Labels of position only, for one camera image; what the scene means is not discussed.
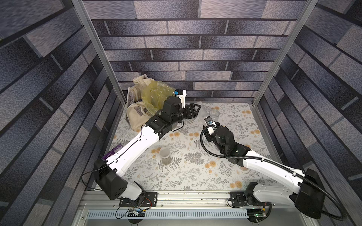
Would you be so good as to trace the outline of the clear ribbed glass jar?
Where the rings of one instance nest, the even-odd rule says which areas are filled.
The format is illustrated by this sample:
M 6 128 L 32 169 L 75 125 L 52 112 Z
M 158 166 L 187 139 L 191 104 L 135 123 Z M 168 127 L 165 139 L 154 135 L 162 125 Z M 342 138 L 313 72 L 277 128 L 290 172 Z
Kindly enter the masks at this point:
M 213 121 L 219 121 L 220 112 L 217 109 L 211 109 L 208 114 Z

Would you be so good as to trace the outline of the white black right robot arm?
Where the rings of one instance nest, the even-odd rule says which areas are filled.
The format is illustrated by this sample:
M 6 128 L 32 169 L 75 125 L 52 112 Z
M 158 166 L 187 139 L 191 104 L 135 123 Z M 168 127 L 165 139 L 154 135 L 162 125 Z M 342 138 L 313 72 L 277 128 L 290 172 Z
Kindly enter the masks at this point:
M 235 142 L 233 133 L 219 124 L 203 127 L 200 142 L 209 155 L 260 172 L 282 185 L 265 186 L 251 182 L 243 194 L 242 202 L 251 206 L 262 203 L 285 204 L 294 206 L 308 217 L 321 218 L 326 191 L 316 171 L 294 169 L 268 159 Z

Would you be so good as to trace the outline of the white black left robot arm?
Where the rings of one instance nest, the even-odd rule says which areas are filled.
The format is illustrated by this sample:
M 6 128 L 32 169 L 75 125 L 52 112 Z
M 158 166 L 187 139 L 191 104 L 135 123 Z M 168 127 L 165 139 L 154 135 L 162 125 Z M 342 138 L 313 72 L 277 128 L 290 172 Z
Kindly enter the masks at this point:
M 145 190 L 135 182 L 123 178 L 129 167 L 150 146 L 172 131 L 178 123 L 196 118 L 201 105 L 185 104 L 183 97 L 170 96 L 163 108 L 152 116 L 140 132 L 121 150 L 107 158 L 99 157 L 93 165 L 95 182 L 110 200 L 120 197 L 136 201 L 139 205 L 145 198 Z

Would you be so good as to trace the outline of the clear jar near left arm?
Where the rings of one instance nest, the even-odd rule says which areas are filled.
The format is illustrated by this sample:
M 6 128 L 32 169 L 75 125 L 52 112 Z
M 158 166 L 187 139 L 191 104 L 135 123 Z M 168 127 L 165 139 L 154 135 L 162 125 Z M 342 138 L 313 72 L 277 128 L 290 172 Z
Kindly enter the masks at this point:
M 169 165 L 172 162 L 171 158 L 171 150 L 169 147 L 163 147 L 159 151 L 159 155 L 161 158 L 161 163 L 163 165 Z

